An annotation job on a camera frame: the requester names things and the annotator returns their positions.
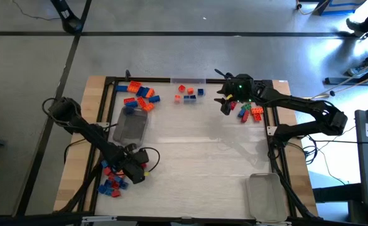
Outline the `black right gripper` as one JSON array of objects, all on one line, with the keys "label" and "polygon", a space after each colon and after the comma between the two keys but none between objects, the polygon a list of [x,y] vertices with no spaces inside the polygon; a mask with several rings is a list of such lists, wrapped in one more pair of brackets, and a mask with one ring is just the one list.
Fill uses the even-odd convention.
[{"label": "black right gripper", "polygon": [[[225,89],[217,91],[218,94],[228,97],[231,95],[234,100],[239,102],[249,102],[253,98],[252,87],[254,79],[248,74],[238,74],[235,77],[228,78],[225,83]],[[229,115],[231,112],[231,101],[227,99],[214,99],[221,104],[220,111],[224,115]]]}]

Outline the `grey translucent bin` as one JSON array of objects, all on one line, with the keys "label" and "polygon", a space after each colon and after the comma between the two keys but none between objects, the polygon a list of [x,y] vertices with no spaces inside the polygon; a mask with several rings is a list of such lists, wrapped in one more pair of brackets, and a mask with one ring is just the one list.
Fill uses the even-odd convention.
[{"label": "grey translucent bin", "polygon": [[134,108],[133,114],[126,114],[125,106],[121,109],[112,138],[122,146],[135,144],[138,148],[143,143],[147,123],[146,111]]}]

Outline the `clear plastic bin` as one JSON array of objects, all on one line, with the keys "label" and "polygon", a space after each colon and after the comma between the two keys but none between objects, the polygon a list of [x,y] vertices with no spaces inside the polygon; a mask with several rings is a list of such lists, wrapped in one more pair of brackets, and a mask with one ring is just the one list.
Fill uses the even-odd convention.
[{"label": "clear plastic bin", "polygon": [[[205,97],[206,94],[206,80],[204,78],[171,78],[170,79],[171,85],[173,86],[173,91],[174,91],[174,103],[175,103],[175,95],[180,95],[181,96],[181,101],[180,103],[175,103],[175,104],[185,104],[183,102],[183,96],[184,95],[188,95],[187,93],[187,89],[188,88],[193,88],[194,92],[192,95],[195,95],[197,98],[196,102],[190,102],[186,103],[186,104],[196,104],[196,103],[201,103],[203,101],[203,98]],[[179,92],[178,91],[178,87],[180,85],[184,85],[185,86],[185,91],[184,92]],[[198,89],[204,89],[204,95],[203,96],[199,96],[197,94]]]}]

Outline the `black floor strip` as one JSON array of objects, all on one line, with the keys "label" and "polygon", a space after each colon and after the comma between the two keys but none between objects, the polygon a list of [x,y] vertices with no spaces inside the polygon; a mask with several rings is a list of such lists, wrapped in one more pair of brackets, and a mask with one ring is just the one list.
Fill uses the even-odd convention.
[{"label": "black floor strip", "polygon": [[[71,36],[61,31],[0,31],[0,36]],[[313,37],[355,38],[348,32],[225,32],[225,31],[84,31],[76,36],[229,36],[229,37]]]},{"label": "black floor strip", "polygon": [[[70,69],[73,63],[73,59],[75,57],[75,53],[77,51],[77,47],[81,37],[81,31],[78,32],[77,35],[74,36],[72,45],[70,47],[70,51],[68,53],[67,61],[63,68],[62,76],[60,77],[59,83],[57,85],[57,89],[54,94],[54,98],[60,98],[65,90],[65,86],[68,80],[68,76],[70,73]],[[46,118],[45,123],[43,125],[43,129],[41,131],[39,140],[35,147],[34,156],[32,162],[29,167],[28,174],[26,175],[23,189],[21,190],[21,195],[18,200],[18,205],[14,213],[12,214],[13,217],[17,216],[24,216],[26,214],[31,195],[36,183],[36,179],[38,177],[38,173],[40,171],[40,166],[42,164],[46,147],[48,145],[48,141],[51,135],[51,130],[53,129],[53,120],[49,117]]]}]

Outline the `white plastic tray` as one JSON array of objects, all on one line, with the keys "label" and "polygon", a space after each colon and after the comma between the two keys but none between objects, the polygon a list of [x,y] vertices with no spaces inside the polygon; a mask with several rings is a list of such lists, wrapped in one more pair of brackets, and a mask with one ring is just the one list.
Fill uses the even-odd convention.
[{"label": "white plastic tray", "polygon": [[258,222],[280,223],[288,218],[279,176],[255,173],[246,180],[249,212]]}]

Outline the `black rig bar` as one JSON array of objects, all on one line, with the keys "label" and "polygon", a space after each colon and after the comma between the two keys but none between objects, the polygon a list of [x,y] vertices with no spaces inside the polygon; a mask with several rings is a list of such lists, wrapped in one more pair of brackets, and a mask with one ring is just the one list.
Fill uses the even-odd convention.
[{"label": "black rig bar", "polygon": [[[82,218],[95,216],[92,212],[73,212],[73,213],[51,213],[43,215],[28,216],[0,216],[0,226],[65,226],[82,223]],[[366,224],[333,222],[322,219],[307,219],[289,217],[280,223],[262,223],[254,219],[223,219],[223,218],[191,218],[191,217],[124,217],[116,216],[116,221],[134,221],[134,222],[170,222],[190,225],[195,223],[224,223],[224,224],[245,224],[254,226],[368,226]]]}]

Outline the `black floor stand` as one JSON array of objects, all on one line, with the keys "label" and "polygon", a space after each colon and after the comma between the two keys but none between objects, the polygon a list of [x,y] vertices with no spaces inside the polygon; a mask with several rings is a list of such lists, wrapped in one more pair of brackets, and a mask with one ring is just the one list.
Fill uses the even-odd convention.
[{"label": "black floor stand", "polygon": [[354,76],[348,78],[327,77],[324,79],[325,85],[368,85],[368,73],[363,76]]}]

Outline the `person's shoe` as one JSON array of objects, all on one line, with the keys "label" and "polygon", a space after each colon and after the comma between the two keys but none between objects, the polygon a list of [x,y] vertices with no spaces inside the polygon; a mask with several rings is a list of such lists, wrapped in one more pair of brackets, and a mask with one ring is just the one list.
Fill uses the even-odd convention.
[{"label": "person's shoe", "polygon": [[356,36],[362,36],[364,32],[361,30],[360,23],[346,19],[348,29],[352,30]]},{"label": "person's shoe", "polygon": [[352,67],[347,70],[347,75],[354,77],[354,76],[363,76],[368,73],[368,65],[358,65],[356,67]]}]

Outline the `blue white box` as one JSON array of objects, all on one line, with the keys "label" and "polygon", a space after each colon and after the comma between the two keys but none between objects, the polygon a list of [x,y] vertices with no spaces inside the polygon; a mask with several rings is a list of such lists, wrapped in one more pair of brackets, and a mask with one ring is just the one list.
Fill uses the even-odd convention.
[{"label": "blue white box", "polygon": [[367,0],[322,0],[316,10],[320,16],[343,16],[354,14]]}]

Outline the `black stand base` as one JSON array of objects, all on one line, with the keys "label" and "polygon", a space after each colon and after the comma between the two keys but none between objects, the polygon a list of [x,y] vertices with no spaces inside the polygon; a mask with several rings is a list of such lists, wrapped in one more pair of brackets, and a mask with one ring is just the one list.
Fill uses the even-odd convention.
[{"label": "black stand base", "polygon": [[70,9],[66,0],[50,0],[57,11],[63,30],[69,34],[76,35],[82,31],[83,23]]}]

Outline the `white rail bracket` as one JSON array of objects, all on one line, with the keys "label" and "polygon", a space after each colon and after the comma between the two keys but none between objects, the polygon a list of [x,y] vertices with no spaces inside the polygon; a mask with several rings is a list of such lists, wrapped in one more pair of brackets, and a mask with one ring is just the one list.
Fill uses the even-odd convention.
[{"label": "white rail bracket", "polygon": [[82,218],[82,223],[111,222],[116,220],[116,216],[87,216]]}]

